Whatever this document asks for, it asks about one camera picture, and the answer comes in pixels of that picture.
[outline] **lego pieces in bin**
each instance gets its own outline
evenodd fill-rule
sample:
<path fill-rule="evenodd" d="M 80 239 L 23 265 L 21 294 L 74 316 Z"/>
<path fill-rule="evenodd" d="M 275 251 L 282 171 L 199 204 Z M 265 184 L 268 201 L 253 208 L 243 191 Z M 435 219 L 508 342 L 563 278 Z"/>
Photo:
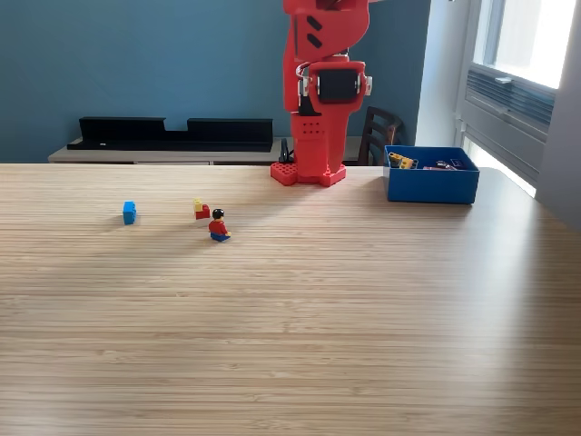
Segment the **lego pieces in bin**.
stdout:
<path fill-rule="evenodd" d="M 125 202 L 123 205 L 123 222 L 125 225 L 131 225 L 135 223 L 137 219 L 137 207 L 135 207 L 135 202 Z"/>
<path fill-rule="evenodd" d="M 459 159 L 450 159 L 450 161 L 452 162 L 452 166 L 454 168 L 456 168 L 457 170 L 466 170 L 467 169 L 464 162 L 459 160 Z"/>
<path fill-rule="evenodd" d="M 391 168 L 399 168 L 401 170 L 416 170 L 419 162 L 417 159 L 409 159 L 401 154 L 388 154 L 389 165 Z"/>
<path fill-rule="evenodd" d="M 444 161 L 437 161 L 436 166 L 424 166 L 424 170 L 443 170 L 443 171 L 457 171 L 458 168 L 450 165 Z"/>

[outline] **blue wall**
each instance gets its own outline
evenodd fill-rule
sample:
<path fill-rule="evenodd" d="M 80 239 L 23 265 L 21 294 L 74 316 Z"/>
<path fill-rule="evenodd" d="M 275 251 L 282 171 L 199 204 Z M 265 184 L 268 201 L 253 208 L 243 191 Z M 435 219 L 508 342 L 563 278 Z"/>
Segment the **blue wall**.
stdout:
<path fill-rule="evenodd" d="M 373 5 L 369 33 L 351 52 L 375 76 L 366 104 L 400 114 L 413 131 L 428 27 L 418 4 L 428 16 L 429 0 Z M 281 5 L 0 1 L 0 161 L 46 162 L 79 135 L 86 115 L 166 116 L 169 129 L 185 128 L 189 117 L 265 117 L 276 135 L 287 135 Z M 364 112 L 354 115 L 350 134 L 360 135 Z"/>
<path fill-rule="evenodd" d="M 406 143 L 413 145 L 418 125 L 430 0 L 386 0 L 372 5 L 366 53 L 373 76 L 368 103 L 398 115 Z"/>

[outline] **minifigure black hair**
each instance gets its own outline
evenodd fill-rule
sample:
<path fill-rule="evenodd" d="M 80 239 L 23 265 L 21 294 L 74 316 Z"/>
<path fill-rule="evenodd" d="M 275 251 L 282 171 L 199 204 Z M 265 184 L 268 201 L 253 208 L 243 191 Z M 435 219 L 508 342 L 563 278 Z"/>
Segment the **minifigure black hair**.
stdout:
<path fill-rule="evenodd" d="M 212 218 L 214 220 L 219 220 L 223 217 L 224 217 L 224 211 L 222 209 L 214 209 L 214 212 L 212 212 Z"/>

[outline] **wood grain surface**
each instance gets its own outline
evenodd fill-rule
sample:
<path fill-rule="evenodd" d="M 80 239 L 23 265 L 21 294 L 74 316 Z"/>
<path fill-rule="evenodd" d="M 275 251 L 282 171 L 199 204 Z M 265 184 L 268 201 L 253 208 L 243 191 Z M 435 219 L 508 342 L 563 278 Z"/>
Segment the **wood grain surface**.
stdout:
<path fill-rule="evenodd" d="M 348 172 L 0 165 L 0 434 L 579 434 L 579 235 L 492 170 L 473 207 Z"/>

